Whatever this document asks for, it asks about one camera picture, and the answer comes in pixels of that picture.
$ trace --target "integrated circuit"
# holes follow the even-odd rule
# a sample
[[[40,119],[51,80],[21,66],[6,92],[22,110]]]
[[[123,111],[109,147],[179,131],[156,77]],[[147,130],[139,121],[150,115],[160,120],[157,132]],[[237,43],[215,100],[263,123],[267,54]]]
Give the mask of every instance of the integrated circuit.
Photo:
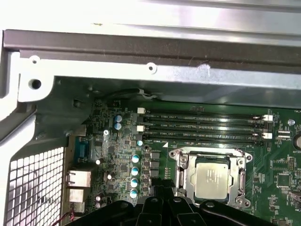
[[[115,147],[114,146],[108,147],[108,153],[114,153],[114,152],[115,152]]]
[[[120,166],[120,170],[123,171],[123,172],[127,172],[127,165],[122,164],[122,165]]]
[[[277,174],[277,187],[289,187],[290,186],[290,175],[285,173]]]

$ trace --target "electrolytic capacitor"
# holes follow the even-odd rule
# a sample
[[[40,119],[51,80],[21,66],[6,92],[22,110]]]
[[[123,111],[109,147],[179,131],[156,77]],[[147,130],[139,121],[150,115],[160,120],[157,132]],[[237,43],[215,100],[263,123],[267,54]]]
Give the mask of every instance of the electrolytic capacitor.
[[[95,200],[99,202],[103,197],[104,197],[104,193],[103,193],[103,192],[100,192],[100,193],[95,197]]]
[[[115,176],[116,176],[116,174],[115,174],[114,172],[109,173],[109,174],[108,174],[108,180],[114,179]]]
[[[104,163],[104,159],[103,158],[100,158],[100,159],[97,159],[95,161],[96,165],[100,165],[100,164],[103,164]]]
[[[137,176],[139,173],[139,169],[137,167],[133,167],[132,170],[131,170],[131,174],[133,176]]]
[[[132,156],[132,162],[133,162],[133,163],[138,163],[138,162],[139,162],[139,155],[134,154],[134,155]]]
[[[121,115],[117,115],[115,117],[115,122],[121,122],[122,121],[122,116]]]
[[[130,191],[130,197],[131,197],[132,199],[135,199],[135,198],[137,198],[137,196],[138,196],[138,191],[137,191],[137,189],[132,189],[132,190]]]
[[[107,182],[108,181],[108,172],[103,173],[103,181]]]
[[[100,207],[101,207],[100,203],[96,203],[96,204],[95,204],[95,208],[96,208],[96,209],[99,209]]]
[[[138,181],[138,179],[136,179],[136,178],[133,178],[133,179],[131,180],[131,187],[132,187],[132,188],[135,188],[135,187],[137,187],[137,186],[138,186],[138,184],[139,184],[139,181]]]
[[[121,130],[121,124],[120,123],[116,123],[115,125],[114,125],[114,128],[116,129],[116,130]]]

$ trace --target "metal bracket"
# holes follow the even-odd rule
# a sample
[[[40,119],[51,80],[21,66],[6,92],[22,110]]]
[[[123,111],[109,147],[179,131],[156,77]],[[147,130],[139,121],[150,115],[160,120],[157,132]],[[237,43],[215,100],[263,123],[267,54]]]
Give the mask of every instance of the metal bracket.
[[[19,102],[32,102],[46,98],[53,87],[54,75],[47,73],[38,56],[21,59]]]

